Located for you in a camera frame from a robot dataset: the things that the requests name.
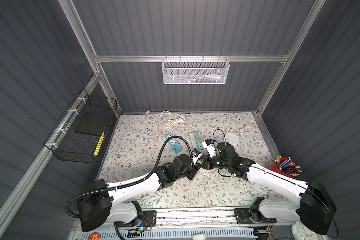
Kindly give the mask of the blue power strip with USB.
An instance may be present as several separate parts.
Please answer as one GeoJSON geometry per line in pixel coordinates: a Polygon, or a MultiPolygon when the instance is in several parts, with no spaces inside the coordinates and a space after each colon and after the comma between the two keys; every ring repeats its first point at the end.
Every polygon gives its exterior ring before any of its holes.
{"type": "Polygon", "coordinates": [[[182,152],[182,147],[180,146],[178,142],[178,138],[172,138],[174,135],[172,133],[166,134],[166,139],[171,138],[168,141],[168,144],[172,147],[175,154],[180,154],[182,152]]]}

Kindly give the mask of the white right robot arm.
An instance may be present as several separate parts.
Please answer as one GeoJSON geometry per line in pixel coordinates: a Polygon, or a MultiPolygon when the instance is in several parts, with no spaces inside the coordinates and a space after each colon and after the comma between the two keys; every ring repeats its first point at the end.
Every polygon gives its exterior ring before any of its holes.
{"type": "Polygon", "coordinates": [[[191,153],[194,163],[201,168],[225,169],[237,178],[265,186],[291,201],[288,204],[266,200],[264,197],[256,198],[245,214],[254,223],[284,219],[300,222],[319,235],[328,233],[337,207],[320,182],[309,184],[264,168],[253,160],[239,157],[234,147],[227,142],[215,146],[208,139],[203,145],[209,153],[207,156],[198,149],[191,153]]]}

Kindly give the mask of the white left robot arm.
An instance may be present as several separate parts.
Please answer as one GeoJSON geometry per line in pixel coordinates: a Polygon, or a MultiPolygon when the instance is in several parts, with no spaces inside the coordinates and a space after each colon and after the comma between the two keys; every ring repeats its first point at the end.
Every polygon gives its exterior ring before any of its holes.
{"type": "Polygon", "coordinates": [[[90,232],[106,222],[138,225],[143,218],[140,204],[125,201],[169,188],[178,179],[191,178],[197,172],[195,163],[201,156],[197,150],[193,150],[191,156],[181,154],[173,162],[157,167],[147,180],[142,176],[120,183],[97,181],[96,186],[101,192],[80,197],[77,202],[82,231],[90,232]]]}

